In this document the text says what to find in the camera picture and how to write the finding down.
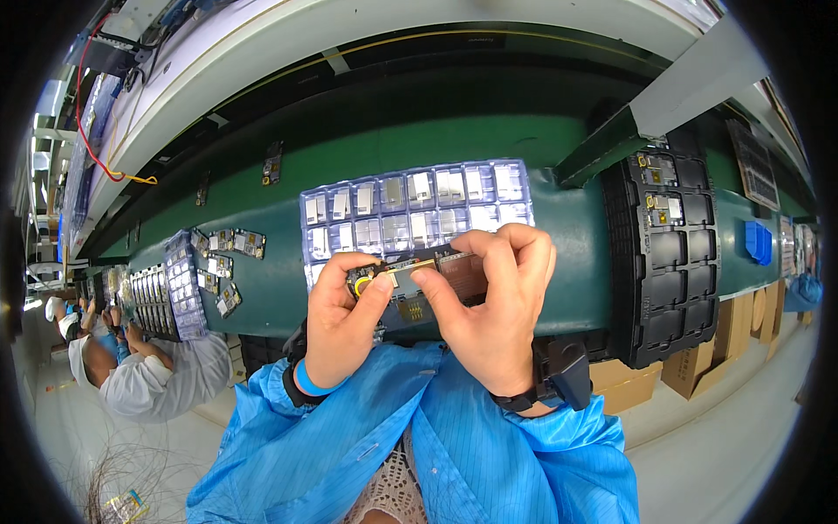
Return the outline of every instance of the blue wristband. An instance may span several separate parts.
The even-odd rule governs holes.
[[[297,363],[297,382],[299,383],[300,390],[309,395],[310,397],[322,397],[323,395],[328,395],[329,393],[333,392],[334,390],[341,387],[346,379],[349,377],[347,376],[344,378],[337,386],[330,387],[329,389],[323,389],[322,387],[315,386],[311,379],[308,378],[308,373],[306,372],[306,359],[303,358]]]

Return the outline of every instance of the red wire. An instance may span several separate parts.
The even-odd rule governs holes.
[[[85,50],[81,52],[81,60],[79,61],[79,74],[75,77],[75,123],[79,126],[79,134],[81,135],[81,139],[85,142],[85,146],[87,147],[87,152],[93,158],[93,161],[99,164],[99,167],[105,170],[105,174],[108,175],[108,178],[113,180],[114,182],[122,182],[125,179],[125,174],[122,174],[120,178],[115,178],[113,176],[113,172],[107,168],[102,161],[93,154],[93,149],[91,148],[91,143],[87,142],[87,137],[85,136],[85,130],[81,126],[81,67],[85,63],[85,56],[87,55],[87,49],[90,48],[91,42],[93,41],[93,37],[96,36],[96,32],[99,31],[102,24],[105,23],[105,20],[111,16],[110,13],[106,14],[105,17],[99,21],[96,27],[93,28],[91,32],[91,36],[87,39],[87,44],[85,45]]]

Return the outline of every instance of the hand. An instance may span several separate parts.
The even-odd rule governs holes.
[[[336,253],[320,272],[308,295],[306,372],[315,386],[337,386],[355,373],[370,353],[373,330],[390,302],[393,282],[380,274],[355,303],[346,287],[346,272],[380,262],[365,253]]]
[[[466,308],[448,280],[432,269],[419,269],[411,278],[463,367],[494,395],[520,395],[533,387],[533,329],[556,265],[556,247],[544,231],[522,224],[508,224],[496,234],[469,231],[451,247],[483,258],[489,281],[485,304]]]
[[[111,308],[111,320],[113,320],[114,325],[119,325],[122,322],[122,310],[119,309],[119,306]]]
[[[129,345],[142,342],[142,329],[133,322],[129,322],[128,327],[125,329],[125,339]]]

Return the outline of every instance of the white hat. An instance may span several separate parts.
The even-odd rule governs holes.
[[[70,329],[70,326],[76,322],[80,322],[78,313],[70,313],[58,321],[58,331],[61,332],[61,336],[64,337],[64,340],[67,340],[67,330]]]
[[[44,308],[44,314],[47,317],[49,322],[52,322],[55,319],[55,312],[59,309],[64,309],[64,300],[61,300],[58,297],[49,297],[47,300],[47,305]]]
[[[92,388],[98,391],[99,388],[91,384],[85,374],[84,349],[90,337],[90,335],[86,335],[84,338],[71,340],[67,347],[67,355],[70,357],[70,371],[73,373],[75,383],[85,389]]]

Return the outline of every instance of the ceiling light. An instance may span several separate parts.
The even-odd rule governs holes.
[[[38,300],[34,300],[34,301],[30,302],[29,304],[24,304],[23,305],[23,311],[29,311],[30,309],[37,308],[38,306],[40,306],[43,303],[44,302],[39,298]]]

